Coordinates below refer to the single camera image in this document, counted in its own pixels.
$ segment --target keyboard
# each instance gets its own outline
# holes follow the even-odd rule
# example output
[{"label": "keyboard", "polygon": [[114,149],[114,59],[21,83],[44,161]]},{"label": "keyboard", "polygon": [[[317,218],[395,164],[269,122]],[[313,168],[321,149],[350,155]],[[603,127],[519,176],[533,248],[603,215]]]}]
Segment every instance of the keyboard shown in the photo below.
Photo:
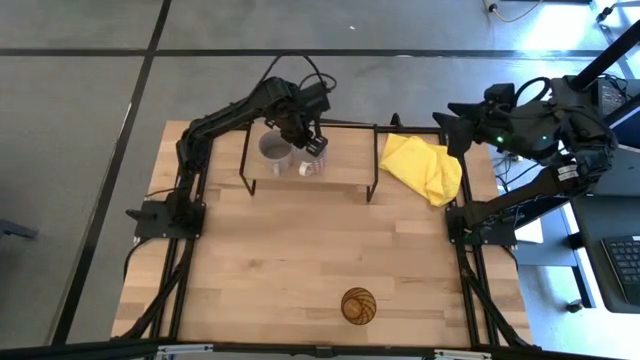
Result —
[{"label": "keyboard", "polygon": [[640,305],[640,236],[606,238],[602,245],[625,300]]}]

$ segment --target wooden tabletop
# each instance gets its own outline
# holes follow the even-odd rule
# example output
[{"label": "wooden tabletop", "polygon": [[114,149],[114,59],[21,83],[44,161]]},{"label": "wooden tabletop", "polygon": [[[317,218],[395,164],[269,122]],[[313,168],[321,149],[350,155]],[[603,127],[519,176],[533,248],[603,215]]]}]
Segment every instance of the wooden tabletop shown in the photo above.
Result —
[{"label": "wooden tabletop", "polygon": [[[173,186],[175,142],[187,125],[167,123],[149,192]],[[327,132],[327,168],[366,156],[366,146],[354,145],[350,151],[331,147],[332,139],[346,131],[352,130]],[[353,144],[372,141],[370,129],[355,131],[361,133],[350,134]],[[366,186],[343,183],[344,173],[339,181],[258,180],[251,197],[238,176],[245,135],[232,131],[214,141],[205,227],[195,243],[180,340],[469,345],[444,208],[430,206],[384,171],[369,204]],[[378,135],[379,152],[386,137]],[[436,136],[423,138],[437,143]],[[372,148],[368,151],[371,157]],[[466,159],[474,199],[497,196],[487,147],[474,144]],[[114,336],[128,330],[155,296],[167,243],[151,241],[132,257]],[[499,247],[484,247],[484,256],[493,300],[520,336],[531,341],[513,259]],[[353,287],[375,297],[377,313],[367,325],[352,325],[341,313],[342,296]],[[168,332],[172,306],[167,308],[161,334]],[[477,299],[476,313],[486,342]]]}]

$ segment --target yellow cloth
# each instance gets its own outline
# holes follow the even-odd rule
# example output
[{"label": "yellow cloth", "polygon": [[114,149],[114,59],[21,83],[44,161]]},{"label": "yellow cloth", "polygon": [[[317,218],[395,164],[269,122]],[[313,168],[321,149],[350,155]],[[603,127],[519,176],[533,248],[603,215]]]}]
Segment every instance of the yellow cloth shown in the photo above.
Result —
[{"label": "yellow cloth", "polygon": [[462,178],[460,163],[447,155],[446,146],[428,144],[417,136],[406,138],[389,134],[380,168],[426,197],[434,206],[453,200]]}]

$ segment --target gray mug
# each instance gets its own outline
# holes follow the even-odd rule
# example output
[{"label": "gray mug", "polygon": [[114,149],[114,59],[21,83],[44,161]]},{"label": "gray mug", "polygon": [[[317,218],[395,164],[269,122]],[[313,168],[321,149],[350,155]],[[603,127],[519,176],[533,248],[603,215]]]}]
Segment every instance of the gray mug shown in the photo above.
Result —
[{"label": "gray mug", "polygon": [[293,163],[293,145],[284,141],[279,130],[271,130],[262,135],[258,149],[276,176],[284,174]]}]

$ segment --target white mug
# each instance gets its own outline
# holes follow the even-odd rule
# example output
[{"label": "white mug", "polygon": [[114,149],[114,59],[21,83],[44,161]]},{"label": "white mug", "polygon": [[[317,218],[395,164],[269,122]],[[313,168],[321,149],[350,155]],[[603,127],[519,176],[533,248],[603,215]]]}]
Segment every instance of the white mug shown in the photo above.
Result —
[{"label": "white mug", "polygon": [[262,135],[258,148],[276,176],[281,176],[293,163],[293,146],[280,136],[279,130]]},{"label": "white mug", "polygon": [[318,156],[313,156],[305,149],[301,149],[298,152],[298,157],[301,160],[300,168],[298,168],[298,173],[301,176],[319,174],[324,170],[327,162],[327,148],[322,149]]}]

